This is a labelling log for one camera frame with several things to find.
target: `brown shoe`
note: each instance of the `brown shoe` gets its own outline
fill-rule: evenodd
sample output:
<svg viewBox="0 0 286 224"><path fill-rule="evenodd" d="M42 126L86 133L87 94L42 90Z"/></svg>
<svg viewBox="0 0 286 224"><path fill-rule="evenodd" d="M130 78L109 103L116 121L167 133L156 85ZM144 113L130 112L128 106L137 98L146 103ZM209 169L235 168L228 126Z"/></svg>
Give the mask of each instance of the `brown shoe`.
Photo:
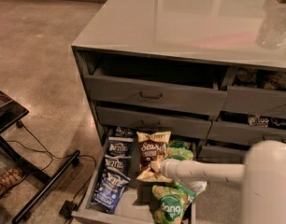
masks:
<svg viewBox="0 0 286 224"><path fill-rule="evenodd" d="M27 173L18 166L0 175L0 199L3 194L20 184L25 177L27 177Z"/></svg>

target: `power adapter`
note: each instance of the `power adapter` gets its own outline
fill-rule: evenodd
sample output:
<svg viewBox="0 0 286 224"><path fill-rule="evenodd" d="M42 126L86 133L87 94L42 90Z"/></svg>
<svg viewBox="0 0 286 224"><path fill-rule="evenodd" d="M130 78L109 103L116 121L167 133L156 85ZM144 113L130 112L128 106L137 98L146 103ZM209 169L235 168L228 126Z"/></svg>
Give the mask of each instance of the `power adapter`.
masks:
<svg viewBox="0 0 286 224"><path fill-rule="evenodd" d="M70 201L65 201L65 203L63 204L59 214L63 217L65 217L66 219L71 218L71 214L74 210L77 209L77 204L74 202L70 202Z"/></svg>

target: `black metal stand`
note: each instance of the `black metal stand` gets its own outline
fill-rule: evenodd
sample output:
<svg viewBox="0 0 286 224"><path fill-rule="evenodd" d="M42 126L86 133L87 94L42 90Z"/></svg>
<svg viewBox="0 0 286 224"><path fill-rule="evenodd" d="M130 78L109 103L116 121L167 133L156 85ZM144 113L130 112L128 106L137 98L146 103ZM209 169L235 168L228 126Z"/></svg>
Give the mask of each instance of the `black metal stand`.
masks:
<svg viewBox="0 0 286 224"><path fill-rule="evenodd" d="M1 136L1 133L8 129L11 125L17 124L19 128L22 127L21 118L29 113L27 109L18 104L15 101L10 102L11 109L5 114L2 119L0 119L0 148L12 159L14 160L20 167L26 171L27 173L33 175L36 179L42 182L43 187L37 192L37 194L29 201L27 205L23 207L18 215L16 215L12 223L19 223L21 220L26 220L31 216L31 209L34 205L42 198L42 196L51 188L51 186L56 182L56 180L64 173L67 167L70 164L74 166L79 164L79 150L76 150L64 164L58 169L58 171L52 176L46 175L42 170L35 167L31 162L24 159L20 154L18 154L9 143L4 140Z"/></svg>

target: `concrete floor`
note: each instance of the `concrete floor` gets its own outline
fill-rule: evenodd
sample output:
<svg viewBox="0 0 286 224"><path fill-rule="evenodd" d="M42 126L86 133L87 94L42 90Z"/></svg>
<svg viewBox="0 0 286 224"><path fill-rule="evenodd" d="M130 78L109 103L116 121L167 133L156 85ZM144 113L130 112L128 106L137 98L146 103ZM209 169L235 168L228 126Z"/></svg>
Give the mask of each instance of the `concrete floor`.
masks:
<svg viewBox="0 0 286 224"><path fill-rule="evenodd" d="M0 0L0 91L30 111L23 123L58 157L75 149L96 157L100 149L70 44L101 6L57 0ZM12 127L3 136L42 150L23 128ZM17 143L11 145L39 168L49 164L45 154ZM62 161L54 161L46 173L52 175ZM13 165L0 153L0 174ZM65 223L58 214L64 201L73 198L93 168L93 162L84 159L79 166L69 167L23 223ZM31 175L15 187L0 201L0 223L11 223L40 187ZM212 182L198 197L198 224L236 224L238 217L238 187Z"/></svg>

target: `countertop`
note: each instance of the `countertop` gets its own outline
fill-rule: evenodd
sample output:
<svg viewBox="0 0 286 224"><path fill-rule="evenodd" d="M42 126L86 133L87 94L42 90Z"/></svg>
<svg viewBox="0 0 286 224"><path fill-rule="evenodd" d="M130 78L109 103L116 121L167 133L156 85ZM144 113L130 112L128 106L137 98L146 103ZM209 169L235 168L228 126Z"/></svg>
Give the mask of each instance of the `countertop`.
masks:
<svg viewBox="0 0 286 224"><path fill-rule="evenodd" d="M286 71L286 4L107 0L73 47Z"/></svg>

